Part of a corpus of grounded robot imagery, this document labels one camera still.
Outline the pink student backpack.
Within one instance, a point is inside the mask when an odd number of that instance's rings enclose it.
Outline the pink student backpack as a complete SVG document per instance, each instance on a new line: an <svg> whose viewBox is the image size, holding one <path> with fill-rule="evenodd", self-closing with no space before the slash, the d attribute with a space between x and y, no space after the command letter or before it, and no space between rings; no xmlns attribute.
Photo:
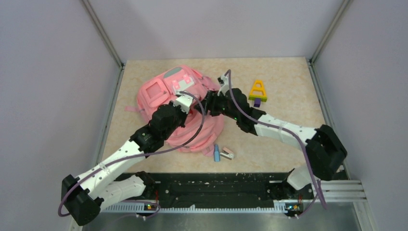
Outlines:
<svg viewBox="0 0 408 231"><path fill-rule="evenodd" d="M140 87L136 97L137 109L148 124L157 108L173 102L178 91L191 93L194 95L194 101L185 127L178 127L164 144L180 152L212 155L214 142L224 127L224 118L205 115L200 101L209 90L218 89L211 78L186 65L179 65L153 77Z"/></svg>

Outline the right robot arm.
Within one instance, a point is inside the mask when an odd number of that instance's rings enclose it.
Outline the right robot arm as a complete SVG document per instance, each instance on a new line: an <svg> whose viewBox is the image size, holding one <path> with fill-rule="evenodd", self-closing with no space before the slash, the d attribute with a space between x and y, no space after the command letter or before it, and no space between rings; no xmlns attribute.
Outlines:
<svg viewBox="0 0 408 231"><path fill-rule="evenodd" d="M237 88L225 94L210 90L201 104L207 115L234 119L243 132L276 139L303 152L306 163L290 171L282 185L282 192L288 198L295 198L302 188L317 180L333 180L347 157L347 151L332 127L303 127L277 119L251 107Z"/></svg>

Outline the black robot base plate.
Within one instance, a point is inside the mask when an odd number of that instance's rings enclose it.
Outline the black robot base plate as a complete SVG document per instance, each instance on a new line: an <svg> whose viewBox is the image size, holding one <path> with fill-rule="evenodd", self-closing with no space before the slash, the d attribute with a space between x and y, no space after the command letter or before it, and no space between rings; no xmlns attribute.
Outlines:
<svg viewBox="0 0 408 231"><path fill-rule="evenodd" d="M312 199L310 185L295 190L287 182L288 173L148 173L153 180L138 200L157 200L160 205L173 207L183 201L200 202Z"/></svg>

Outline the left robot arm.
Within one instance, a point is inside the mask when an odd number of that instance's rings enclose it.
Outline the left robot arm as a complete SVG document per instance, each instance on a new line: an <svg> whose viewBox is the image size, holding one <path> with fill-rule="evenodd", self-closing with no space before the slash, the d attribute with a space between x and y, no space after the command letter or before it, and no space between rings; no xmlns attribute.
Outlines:
<svg viewBox="0 0 408 231"><path fill-rule="evenodd" d="M178 127L184 127L190 106L170 102L158 107L147 125L139 128L110 157L76 177L62 180L61 203L79 226L94 220L107 199L102 195L105 188L125 170L157 152Z"/></svg>

